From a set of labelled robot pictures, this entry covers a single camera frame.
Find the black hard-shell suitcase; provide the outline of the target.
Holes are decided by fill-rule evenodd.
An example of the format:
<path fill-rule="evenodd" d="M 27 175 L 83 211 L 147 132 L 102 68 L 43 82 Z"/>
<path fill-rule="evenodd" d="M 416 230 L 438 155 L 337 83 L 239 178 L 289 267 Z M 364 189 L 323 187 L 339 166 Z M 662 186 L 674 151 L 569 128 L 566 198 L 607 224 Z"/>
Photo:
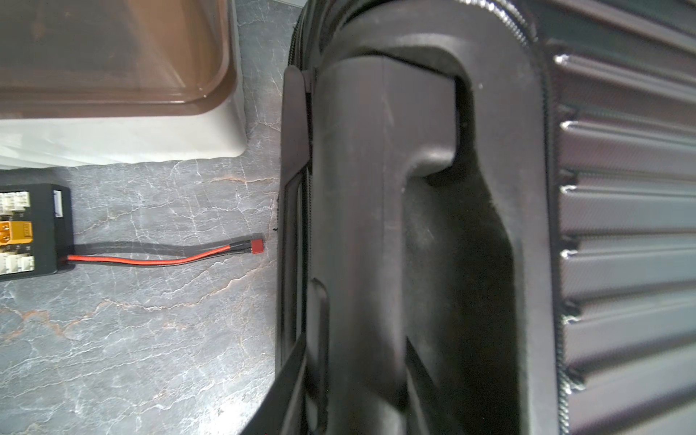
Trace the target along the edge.
<path fill-rule="evenodd" d="M 247 434 L 692 434 L 692 1 L 309 1 Z"/>

